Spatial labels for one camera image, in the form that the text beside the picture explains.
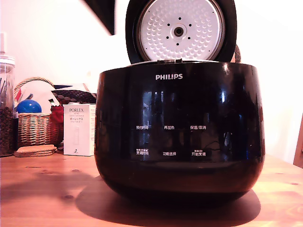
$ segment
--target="metal plate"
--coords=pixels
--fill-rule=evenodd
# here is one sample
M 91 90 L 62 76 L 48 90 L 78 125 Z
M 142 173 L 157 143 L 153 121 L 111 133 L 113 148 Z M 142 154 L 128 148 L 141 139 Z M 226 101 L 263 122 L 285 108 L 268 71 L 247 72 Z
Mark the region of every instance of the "metal plate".
M 213 60 L 224 35 L 224 17 L 214 0 L 151 0 L 137 25 L 145 61 Z

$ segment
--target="blue ball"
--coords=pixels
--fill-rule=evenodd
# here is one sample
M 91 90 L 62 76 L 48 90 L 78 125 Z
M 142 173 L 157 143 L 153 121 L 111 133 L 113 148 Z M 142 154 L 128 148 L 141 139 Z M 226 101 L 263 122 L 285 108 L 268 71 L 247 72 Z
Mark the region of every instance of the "blue ball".
M 41 113 L 40 104 L 34 100 L 27 99 L 20 102 L 17 106 L 17 112 L 20 113 Z

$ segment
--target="philips logo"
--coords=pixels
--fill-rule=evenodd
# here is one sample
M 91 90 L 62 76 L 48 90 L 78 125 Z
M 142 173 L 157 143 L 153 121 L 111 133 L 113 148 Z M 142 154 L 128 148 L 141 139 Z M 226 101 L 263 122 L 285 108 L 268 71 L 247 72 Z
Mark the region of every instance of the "philips logo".
M 156 75 L 156 80 L 167 80 L 167 79 L 183 79 L 183 74 L 163 74 Z

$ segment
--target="table surface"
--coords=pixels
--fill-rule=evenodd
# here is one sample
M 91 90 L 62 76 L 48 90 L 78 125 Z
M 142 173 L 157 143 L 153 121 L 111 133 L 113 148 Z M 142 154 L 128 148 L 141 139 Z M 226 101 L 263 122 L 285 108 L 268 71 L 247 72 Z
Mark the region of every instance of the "table surface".
M 4 227 L 303 227 L 303 169 L 269 155 L 253 190 L 211 209 L 131 203 L 107 187 L 94 157 L 3 157 L 0 171 Z

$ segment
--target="basket handle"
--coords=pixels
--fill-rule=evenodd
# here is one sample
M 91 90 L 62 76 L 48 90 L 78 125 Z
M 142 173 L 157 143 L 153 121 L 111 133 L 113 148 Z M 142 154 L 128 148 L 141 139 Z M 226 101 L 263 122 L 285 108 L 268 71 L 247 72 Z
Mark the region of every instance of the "basket handle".
M 15 97 L 15 99 L 16 99 L 17 94 L 18 94 L 19 90 L 21 89 L 21 87 L 22 87 L 23 85 L 25 85 L 26 83 L 31 82 L 31 81 L 44 81 L 44 82 L 50 84 L 50 85 L 54 88 L 53 83 L 52 83 L 51 81 L 49 81 L 48 79 L 45 79 L 45 78 L 42 78 L 42 77 L 31 77 L 31 78 L 28 78 L 28 79 L 25 79 L 25 80 L 21 81 L 21 82 L 15 87 L 15 90 L 14 90 L 14 97 Z

